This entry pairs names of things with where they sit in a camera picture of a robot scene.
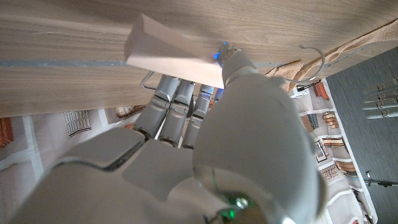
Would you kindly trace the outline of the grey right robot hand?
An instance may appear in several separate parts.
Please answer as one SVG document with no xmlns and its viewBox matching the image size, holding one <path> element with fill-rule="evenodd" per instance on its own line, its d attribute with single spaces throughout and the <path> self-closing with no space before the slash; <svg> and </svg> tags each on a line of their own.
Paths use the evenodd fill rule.
<svg viewBox="0 0 398 224">
<path fill-rule="evenodd" d="M 159 85 L 132 128 L 65 153 L 11 223 L 315 223 L 326 200 L 315 144 L 280 77 L 218 51 L 225 85 L 204 118 Z"/>
</svg>

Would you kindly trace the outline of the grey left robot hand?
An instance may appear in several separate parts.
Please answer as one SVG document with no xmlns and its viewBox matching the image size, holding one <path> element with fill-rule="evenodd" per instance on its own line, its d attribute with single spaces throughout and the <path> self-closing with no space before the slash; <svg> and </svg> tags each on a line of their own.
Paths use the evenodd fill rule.
<svg viewBox="0 0 398 224">
<path fill-rule="evenodd" d="M 361 109 L 367 119 L 397 117 L 397 77 L 371 85 L 363 93 L 366 97 Z"/>
</svg>

